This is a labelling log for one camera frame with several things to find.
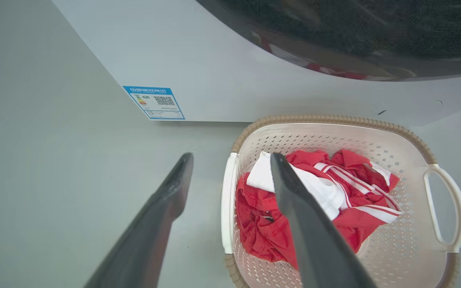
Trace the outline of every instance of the red fabric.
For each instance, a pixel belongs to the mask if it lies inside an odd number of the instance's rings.
[[[334,181],[335,178],[331,177],[330,171],[324,173],[314,168],[314,165],[321,162],[338,166],[367,184],[376,184],[386,192],[391,191],[399,181],[391,175],[390,185],[387,186],[382,175],[370,168],[369,159],[348,150],[340,150],[332,159],[329,159],[324,151],[296,151],[287,155],[286,159],[297,168]],[[241,176],[236,189],[236,218],[243,248],[258,258],[271,262],[287,261],[298,269],[289,221],[280,213],[275,194],[248,186],[248,176],[249,173]],[[387,199],[383,195],[362,194],[348,183],[339,183],[344,187],[352,207],[368,204],[388,207]],[[341,210],[338,217],[333,220],[333,224],[355,253],[362,242],[384,223],[355,208]]]

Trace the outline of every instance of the perforated basket wall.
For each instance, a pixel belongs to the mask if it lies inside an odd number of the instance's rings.
[[[239,159],[237,178],[251,170],[261,151],[286,155],[296,150],[324,150],[333,155],[340,149],[348,149],[364,155],[399,177],[400,182],[391,195],[404,211],[394,223],[380,226],[357,253],[375,284],[380,288],[453,285],[456,259],[449,259],[437,241],[428,209],[423,174],[434,158],[429,151],[420,152],[425,147],[423,142],[417,147],[399,133],[351,124],[259,126],[237,141],[239,147],[233,148]],[[244,250],[236,220],[233,251],[239,274],[251,288],[302,287],[299,272],[288,263],[271,263]]]

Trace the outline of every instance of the clothes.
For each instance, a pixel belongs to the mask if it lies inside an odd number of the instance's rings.
[[[275,193],[270,156],[270,153],[261,152],[248,176],[247,185]],[[329,179],[319,178],[293,165],[291,165],[291,168],[300,178],[307,191],[318,201],[328,218],[330,220],[335,219],[339,215],[339,208],[345,199],[344,191]]]
[[[292,166],[315,175],[319,181],[333,182],[343,193],[344,201],[333,224],[355,253],[378,226],[392,223],[402,213],[388,195],[399,179],[366,157],[341,150],[331,160],[323,151],[296,151],[286,158]],[[236,219],[243,248],[261,259],[287,261],[298,268],[289,222],[278,210],[274,193],[248,185],[249,177],[250,173],[245,173],[236,190]],[[269,183],[261,185],[271,188]]]

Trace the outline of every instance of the beige woven rim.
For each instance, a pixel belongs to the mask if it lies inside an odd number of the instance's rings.
[[[232,146],[231,151],[239,153],[241,145],[245,139],[257,129],[262,126],[269,124],[279,124],[279,123],[328,123],[328,124],[344,124],[351,126],[361,126],[368,128],[375,128],[385,131],[390,131],[396,133],[406,140],[409,140],[417,147],[421,155],[423,155],[427,164],[436,164],[437,159],[431,153],[428,145],[426,145],[421,138],[415,135],[412,131],[406,129],[403,126],[394,125],[388,122],[382,122],[378,120],[372,120],[368,118],[360,117],[348,117],[348,116],[337,116],[337,115],[277,115],[277,116],[268,116],[262,119],[255,121],[250,124],[243,133],[239,135],[236,142]],[[437,285],[436,288],[454,288],[456,279],[458,278],[459,273],[459,262],[460,255],[458,253],[448,253],[448,259],[446,263],[446,269],[442,276],[441,282]],[[225,264],[229,270],[229,275],[233,280],[237,288],[250,288],[250,286],[245,282],[243,276],[239,272],[238,266],[236,264],[236,259],[234,259],[234,254],[225,254]]]

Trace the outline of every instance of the white cloth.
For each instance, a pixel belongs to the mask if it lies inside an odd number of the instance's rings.
[[[261,152],[247,179],[247,185],[275,193],[270,156],[270,153]],[[344,191],[328,179],[319,178],[293,165],[291,165],[291,168],[293,168],[293,171],[321,206],[322,210],[325,211],[328,218],[330,220],[335,219],[339,215],[339,208],[345,200]]]

